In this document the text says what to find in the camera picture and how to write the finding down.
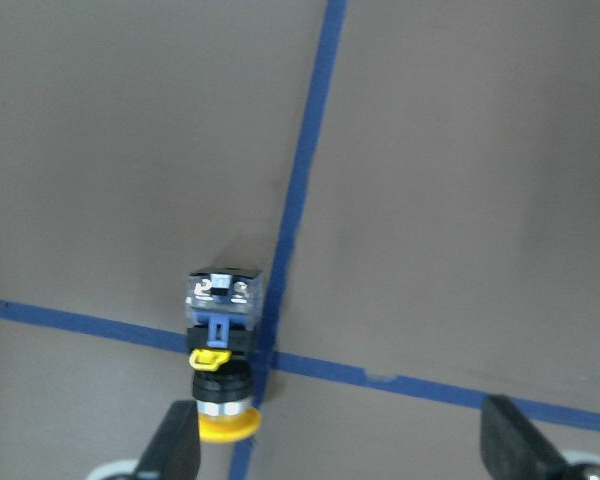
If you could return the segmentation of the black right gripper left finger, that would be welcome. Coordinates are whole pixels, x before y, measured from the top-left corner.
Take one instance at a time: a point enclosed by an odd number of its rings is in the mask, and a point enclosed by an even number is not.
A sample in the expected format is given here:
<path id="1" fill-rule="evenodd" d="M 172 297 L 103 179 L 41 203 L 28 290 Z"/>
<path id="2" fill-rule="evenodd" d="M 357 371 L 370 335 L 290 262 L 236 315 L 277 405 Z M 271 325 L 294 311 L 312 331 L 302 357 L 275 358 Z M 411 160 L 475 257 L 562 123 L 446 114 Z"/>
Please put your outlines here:
<path id="1" fill-rule="evenodd" d="M 133 471 L 134 479 L 197 478 L 201 465 L 194 400 L 172 403 Z"/>

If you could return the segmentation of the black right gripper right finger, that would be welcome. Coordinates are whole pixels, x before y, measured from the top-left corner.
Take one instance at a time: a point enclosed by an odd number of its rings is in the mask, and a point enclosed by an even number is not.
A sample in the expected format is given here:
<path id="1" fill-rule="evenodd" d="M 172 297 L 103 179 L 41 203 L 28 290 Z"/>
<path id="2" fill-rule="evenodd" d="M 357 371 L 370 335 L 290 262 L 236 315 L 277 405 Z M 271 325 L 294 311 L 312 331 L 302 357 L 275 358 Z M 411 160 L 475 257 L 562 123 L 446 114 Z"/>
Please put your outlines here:
<path id="1" fill-rule="evenodd" d="M 482 402 L 480 457 L 491 479 L 574 479 L 564 456 L 504 395 Z"/>

